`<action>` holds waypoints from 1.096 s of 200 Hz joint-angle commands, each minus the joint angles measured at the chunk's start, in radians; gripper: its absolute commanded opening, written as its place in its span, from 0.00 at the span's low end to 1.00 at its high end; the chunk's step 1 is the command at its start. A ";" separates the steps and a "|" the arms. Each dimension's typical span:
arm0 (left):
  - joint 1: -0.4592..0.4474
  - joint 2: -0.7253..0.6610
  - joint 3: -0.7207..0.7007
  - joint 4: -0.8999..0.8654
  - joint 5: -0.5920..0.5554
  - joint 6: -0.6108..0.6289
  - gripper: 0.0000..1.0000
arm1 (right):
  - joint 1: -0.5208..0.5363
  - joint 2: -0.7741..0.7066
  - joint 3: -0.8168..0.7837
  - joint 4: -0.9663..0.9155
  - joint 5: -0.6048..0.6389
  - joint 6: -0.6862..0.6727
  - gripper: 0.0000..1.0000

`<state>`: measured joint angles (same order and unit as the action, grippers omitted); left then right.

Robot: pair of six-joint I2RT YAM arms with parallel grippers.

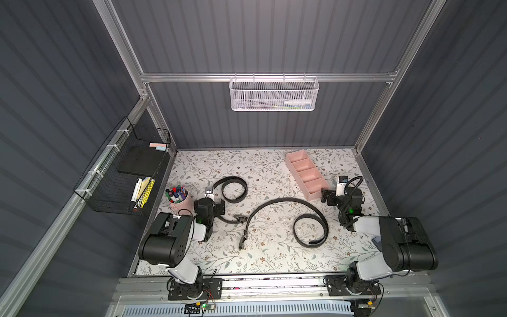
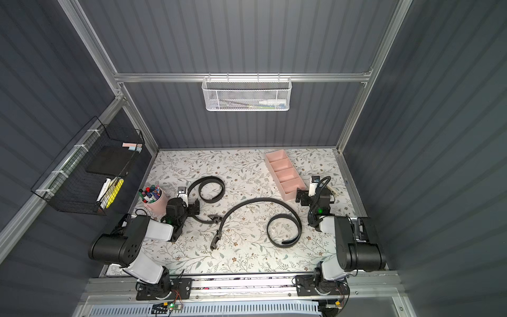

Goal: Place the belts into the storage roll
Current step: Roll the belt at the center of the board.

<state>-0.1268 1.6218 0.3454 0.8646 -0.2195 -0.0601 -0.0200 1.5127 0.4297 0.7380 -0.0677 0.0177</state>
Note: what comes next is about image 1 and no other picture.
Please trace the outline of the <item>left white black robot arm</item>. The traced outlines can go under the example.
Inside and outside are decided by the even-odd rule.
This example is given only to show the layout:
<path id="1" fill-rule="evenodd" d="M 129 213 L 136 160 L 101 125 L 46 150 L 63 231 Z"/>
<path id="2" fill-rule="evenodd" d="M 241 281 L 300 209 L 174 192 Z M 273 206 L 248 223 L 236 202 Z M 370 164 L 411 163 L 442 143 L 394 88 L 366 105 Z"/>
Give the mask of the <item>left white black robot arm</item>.
<path id="1" fill-rule="evenodd" d="M 191 242 L 207 242 L 215 218 L 224 215 L 225 201 L 212 191 L 191 202 L 177 203 L 176 214 L 160 212 L 143 237 L 138 249 L 140 260 L 166 268 L 183 286 L 201 285 L 202 270 L 188 257 Z"/>

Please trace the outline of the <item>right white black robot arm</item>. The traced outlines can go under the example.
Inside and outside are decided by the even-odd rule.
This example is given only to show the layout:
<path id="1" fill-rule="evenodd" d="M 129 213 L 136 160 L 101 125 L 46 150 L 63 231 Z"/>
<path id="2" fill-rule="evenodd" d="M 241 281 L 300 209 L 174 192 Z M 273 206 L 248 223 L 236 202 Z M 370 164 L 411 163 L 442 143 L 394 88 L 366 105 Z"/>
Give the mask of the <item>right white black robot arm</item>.
<path id="1" fill-rule="evenodd" d="M 374 281 L 437 269 L 438 256 L 418 218 L 363 213 L 363 180 L 362 176 L 341 176 L 336 189 L 321 189 L 321 201 L 338 208 L 338 221 L 343 228 L 380 240 L 379 254 L 349 265 L 348 280 Z"/>

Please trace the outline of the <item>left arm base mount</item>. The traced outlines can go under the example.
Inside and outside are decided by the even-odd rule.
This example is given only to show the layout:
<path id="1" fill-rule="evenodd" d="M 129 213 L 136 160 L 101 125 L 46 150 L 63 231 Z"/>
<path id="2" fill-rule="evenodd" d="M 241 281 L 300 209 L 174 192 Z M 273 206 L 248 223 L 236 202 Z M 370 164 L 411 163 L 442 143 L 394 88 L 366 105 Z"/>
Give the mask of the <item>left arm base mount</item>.
<path id="1" fill-rule="evenodd" d="M 204 301 L 221 299 L 223 279 L 198 277 L 194 284 L 182 284 L 171 280 L 166 284 L 169 301 Z"/>

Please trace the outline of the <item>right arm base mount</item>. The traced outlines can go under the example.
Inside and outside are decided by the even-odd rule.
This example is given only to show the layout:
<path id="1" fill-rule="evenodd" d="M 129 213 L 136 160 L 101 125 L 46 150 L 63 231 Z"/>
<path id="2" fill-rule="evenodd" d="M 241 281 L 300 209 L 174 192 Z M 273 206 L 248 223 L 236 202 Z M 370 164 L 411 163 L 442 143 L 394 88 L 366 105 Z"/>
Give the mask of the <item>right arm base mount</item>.
<path id="1" fill-rule="evenodd" d="M 382 294 L 381 287 L 374 281 L 363 281 L 356 277 L 347 275 L 328 275 L 324 276 L 323 284 L 327 289 L 329 296 L 359 296 L 372 295 L 377 297 Z"/>

